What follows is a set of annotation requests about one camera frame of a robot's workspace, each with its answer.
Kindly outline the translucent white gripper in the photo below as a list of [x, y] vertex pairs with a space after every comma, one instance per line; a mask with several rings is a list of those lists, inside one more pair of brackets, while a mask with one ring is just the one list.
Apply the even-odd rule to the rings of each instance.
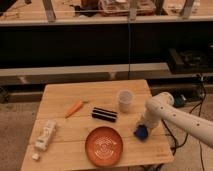
[[148, 132], [151, 132], [154, 128], [156, 128], [160, 123], [160, 117], [151, 113], [150, 111], [145, 111], [139, 121], [137, 122], [137, 125], [144, 125]]

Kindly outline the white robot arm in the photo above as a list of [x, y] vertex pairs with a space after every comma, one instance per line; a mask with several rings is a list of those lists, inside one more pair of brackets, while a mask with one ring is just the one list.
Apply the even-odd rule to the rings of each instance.
[[213, 148], [213, 122], [176, 109], [174, 98], [168, 92], [162, 92], [148, 99], [145, 112], [141, 116], [134, 135], [146, 140], [151, 131], [159, 125], [161, 119], [167, 120], [184, 130], [194, 138]]

